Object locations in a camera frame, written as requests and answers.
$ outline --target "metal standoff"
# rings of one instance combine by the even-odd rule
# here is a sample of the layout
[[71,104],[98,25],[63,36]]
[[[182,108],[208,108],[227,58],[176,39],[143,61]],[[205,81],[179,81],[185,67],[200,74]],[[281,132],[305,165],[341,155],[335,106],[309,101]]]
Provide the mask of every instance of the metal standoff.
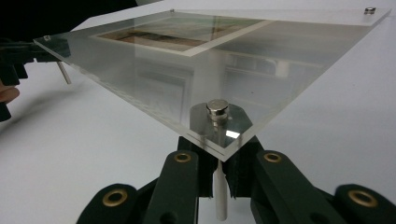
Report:
[[206,108],[209,117],[215,122],[226,120],[228,117],[228,102],[225,100],[211,100],[206,104]]
[[366,9],[364,9],[364,15],[373,15],[375,14],[375,7],[367,7]]

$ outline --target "glass plate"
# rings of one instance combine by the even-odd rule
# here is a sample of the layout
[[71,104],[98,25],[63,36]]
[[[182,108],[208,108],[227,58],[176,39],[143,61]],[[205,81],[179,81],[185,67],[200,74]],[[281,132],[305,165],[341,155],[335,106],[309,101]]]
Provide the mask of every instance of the glass plate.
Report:
[[35,42],[226,161],[389,10],[282,13],[171,10]]

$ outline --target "brass grommet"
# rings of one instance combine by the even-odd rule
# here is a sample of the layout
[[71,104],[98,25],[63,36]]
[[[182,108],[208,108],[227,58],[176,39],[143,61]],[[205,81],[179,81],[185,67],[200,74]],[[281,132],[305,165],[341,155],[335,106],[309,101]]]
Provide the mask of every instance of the brass grommet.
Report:
[[279,155],[273,152],[265,153],[264,158],[270,162],[280,162],[282,160]]
[[187,162],[191,160],[191,156],[187,153],[178,153],[175,156],[175,161],[178,162]]
[[113,189],[103,197],[103,204],[107,207],[115,207],[126,201],[128,193],[125,189]]
[[376,198],[373,195],[371,195],[363,190],[352,189],[347,193],[347,196],[349,196],[349,198],[354,203],[358,203],[365,207],[377,207],[378,206],[378,201],[376,200]]

